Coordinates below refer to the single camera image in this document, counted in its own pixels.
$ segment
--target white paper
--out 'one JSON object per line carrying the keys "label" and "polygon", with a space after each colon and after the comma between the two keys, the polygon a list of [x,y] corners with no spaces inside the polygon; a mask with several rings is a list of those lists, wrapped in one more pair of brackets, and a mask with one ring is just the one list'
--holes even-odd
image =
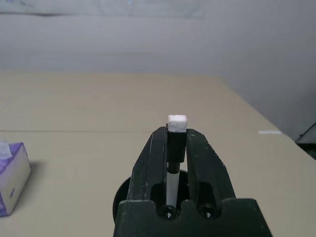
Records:
{"label": "white paper", "polygon": [[259,134],[282,134],[282,132],[278,130],[258,131],[258,133]]}
{"label": "white paper", "polygon": [[9,144],[0,142],[0,160],[11,158],[12,154],[10,151]]}
{"label": "white paper", "polygon": [[206,0],[0,0],[2,13],[201,17]]}

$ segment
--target purple tissue box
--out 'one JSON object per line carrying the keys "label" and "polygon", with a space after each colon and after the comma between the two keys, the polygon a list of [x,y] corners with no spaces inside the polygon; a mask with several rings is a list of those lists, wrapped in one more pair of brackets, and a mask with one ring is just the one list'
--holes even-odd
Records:
{"label": "purple tissue box", "polygon": [[24,144],[0,142],[0,216],[12,213],[30,173]]}

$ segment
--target table surface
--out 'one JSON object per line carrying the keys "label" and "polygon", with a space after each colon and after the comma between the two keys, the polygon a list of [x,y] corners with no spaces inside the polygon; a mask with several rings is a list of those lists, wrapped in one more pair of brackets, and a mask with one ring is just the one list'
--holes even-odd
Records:
{"label": "table surface", "polygon": [[150,134],[186,114],[254,198],[275,237],[315,236],[316,161],[220,79],[0,73],[0,141],[24,142],[33,172],[3,237],[112,236],[112,204]]}

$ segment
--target white wall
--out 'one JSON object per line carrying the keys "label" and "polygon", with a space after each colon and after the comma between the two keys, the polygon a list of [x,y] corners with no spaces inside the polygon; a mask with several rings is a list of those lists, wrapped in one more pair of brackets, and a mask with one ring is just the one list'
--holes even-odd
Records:
{"label": "white wall", "polygon": [[0,70],[221,75],[297,139],[316,120],[316,1],[210,0],[203,20],[0,16]]}

